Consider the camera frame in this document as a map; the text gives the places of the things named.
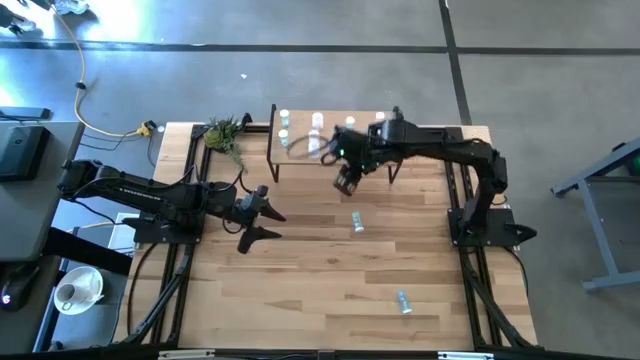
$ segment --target small bottle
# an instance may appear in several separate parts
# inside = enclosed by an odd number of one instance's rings
[[[355,211],[353,214],[351,214],[351,217],[353,218],[353,227],[355,228],[356,232],[363,232],[364,226],[362,225],[362,219],[360,219],[360,213]]]
[[[309,157],[317,159],[320,157],[320,132],[316,129],[309,131]]]
[[[324,127],[324,116],[322,113],[313,113],[313,115],[311,115],[311,127],[314,129],[322,129]]]
[[[347,116],[345,122],[347,123],[348,129],[353,129],[353,126],[356,124],[356,119],[353,116]]]
[[[289,110],[280,110],[280,120],[282,121],[282,127],[287,129],[289,127]]]
[[[289,132],[287,130],[282,129],[278,131],[278,137],[280,138],[280,143],[282,144],[282,146],[289,146]]]
[[[409,314],[411,311],[411,306],[409,306],[409,299],[407,298],[407,292],[404,290],[398,290],[398,302],[400,303],[400,310],[403,314]]]

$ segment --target wooden table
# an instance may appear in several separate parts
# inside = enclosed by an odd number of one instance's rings
[[[156,180],[182,176],[191,126],[167,124]],[[487,127],[462,129],[467,138],[490,141]],[[226,233],[220,219],[207,219],[191,271],[181,347],[472,348],[458,253],[449,246],[443,162],[409,159],[393,185],[386,172],[377,171],[345,197],[332,187],[335,167],[285,166],[276,184],[265,161],[267,136],[243,134],[239,142],[249,170],[245,184],[269,186],[271,204],[287,217],[285,223],[260,219],[259,224],[283,238],[259,241],[241,255],[239,236]],[[231,181],[236,173],[227,156],[213,154],[209,180]],[[360,212],[364,232],[354,232],[353,211]],[[136,252],[131,274],[143,250]],[[158,245],[142,267],[134,326],[158,296],[166,251],[166,245]],[[486,252],[497,303],[535,343],[519,264],[503,249]],[[400,289],[407,291],[411,315],[400,314]],[[124,299],[114,340],[125,336],[129,300]],[[167,332],[172,314],[173,300],[164,322]],[[482,308],[479,314],[489,339],[486,312]]]

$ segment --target power cord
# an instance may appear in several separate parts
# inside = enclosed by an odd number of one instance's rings
[[[158,243],[153,243],[147,250],[145,250],[144,254],[140,258],[140,262],[138,266],[136,266],[136,271],[133,273],[133,278],[131,278],[131,288],[129,288],[129,301],[127,302],[127,335],[131,335],[131,312],[133,311],[133,291],[136,288],[136,281],[138,281],[138,276],[140,275],[140,269],[142,268],[142,264],[147,260],[151,251],[158,245]]]
[[[78,205],[80,205],[80,206],[82,206],[83,208],[85,208],[85,209],[87,209],[87,210],[91,211],[92,213],[94,213],[94,214],[96,214],[96,215],[98,215],[98,216],[102,216],[103,218],[105,218],[105,219],[109,220],[109,221],[111,222],[111,224],[116,225],[116,222],[115,222],[115,220],[113,220],[113,218],[111,218],[111,217],[109,217],[109,216],[107,216],[107,215],[105,215],[105,214],[103,214],[103,213],[101,213],[101,212],[97,212],[97,211],[93,210],[92,208],[90,208],[90,207],[89,207],[89,205],[87,205],[87,204],[85,204],[85,203],[82,203],[82,202],[80,202],[80,201],[78,201],[78,200],[75,200],[75,199],[70,200],[70,201],[71,201],[71,202],[73,202],[73,203],[76,203],[76,204],[78,204]]]
[[[524,279],[524,289],[527,293],[527,297],[529,297],[529,279],[527,278],[527,270],[524,268],[524,263],[522,262],[518,254],[516,254],[516,252],[513,249],[507,246],[505,246],[503,249],[505,249],[509,254],[511,254],[511,256],[513,256],[520,264],[520,268],[522,269],[522,277]]]
[[[76,36],[73,34],[73,31],[71,31],[71,29],[69,28],[69,25],[67,25],[66,21],[64,21],[64,19],[62,19],[62,16],[60,16],[60,14],[58,13],[58,10],[55,8],[55,6],[53,6],[51,4],[50,0],[45,0],[45,2],[49,5],[49,7],[51,7],[55,13],[56,18],[60,21],[60,23],[62,23],[62,26],[67,30],[67,33],[69,33],[69,36],[71,37],[71,39],[73,39],[73,42],[76,44],[76,47],[78,48],[78,52],[80,53],[80,59],[82,60],[82,75],[80,76],[80,80],[76,83],[76,99],[74,101],[74,111],[76,113],[76,117],[78,118],[78,121],[80,121],[81,123],[84,124],[84,126],[88,127],[89,129],[99,132],[103,135],[106,136],[113,136],[113,137],[129,137],[129,136],[136,136],[136,135],[144,135],[144,129],[137,129],[135,131],[131,131],[128,132],[126,134],[118,134],[118,133],[112,133],[109,131],[105,131],[102,130],[100,128],[97,128],[91,124],[89,124],[84,117],[82,116],[82,114],[80,114],[80,92],[83,90],[87,90],[87,86],[85,85],[84,81],[86,78],[86,74],[87,74],[87,61],[84,57],[84,51],[82,51],[82,47],[80,46],[80,43],[78,42],[78,39],[76,38]]]

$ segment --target gray floor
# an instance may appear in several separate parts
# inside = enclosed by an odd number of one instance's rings
[[[13,0],[0,2],[16,7]],[[639,45],[636,1],[448,3],[459,46]],[[80,39],[444,45],[436,0],[94,0],[91,4],[92,15],[66,17]],[[50,14],[31,11],[43,30],[27,39],[67,39]],[[0,36],[12,39],[7,33]],[[494,144],[507,158],[508,196],[516,219],[539,231],[538,238],[523,245],[522,256],[538,338],[549,349],[640,354],[640,289],[595,294],[582,290],[581,280],[604,275],[604,264],[578,194],[559,200],[549,192],[556,182],[613,146],[640,135],[639,60],[460,58],[472,121],[491,127]],[[417,123],[460,123],[447,55],[90,51],[87,62],[91,91],[82,112],[110,131],[127,131],[145,120],[206,121],[214,115],[247,111],[266,120],[271,103],[357,110],[400,105]],[[55,120],[73,120],[79,64],[75,51],[0,50],[0,103],[44,106],[56,113]],[[145,141],[124,144],[115,152],[83,148],[78,157],[99,158],[150,176],[153,168],[146,160]],[[159,144],[160,139],[154,139],[154,158]],[[122,210],[102,200],[88,203],[110,215]],[[68,228],[96,221],[100,219],[75,205],[62,204],[55,224]],[[633,268],[640,246],[629,244],[624,255],[625,267]]]

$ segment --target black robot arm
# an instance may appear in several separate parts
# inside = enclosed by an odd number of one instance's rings
[[[184,243],[180,239],[193,237],[192,234],[201,229],[207,214],[245,229],[238,251],[246,254],[255,241],[280,237],[255,227],[258,215],[285,221],[271,207],[266,186],[259,186],[244,199],[236,199],[237,190],[233,184],[188,183],[186,180],[191,178],[194,168],[173,184],[127,174],[98,161],[68,161],[63,168],[65,171],[58,185],[63,199],[73,202],[99,196],[143,211],[147,215],[125,219],[124,223],[146,234],[145,238],[151,239],[146,242]]]
[[[465,205],[465,230],[482,231],[496,194],[507,188],[506,161],[491,145],[480,139],[453,139],[447,128],[420,128],[404,120],[396,107],[394,117],[369,125],[368,133],[336,127],[329,152],[323,157],[346,160],[334,186],[351,196],[362,178],[387,162],[401,162],[425,156],[472,166],[478,175],[478,189]]]

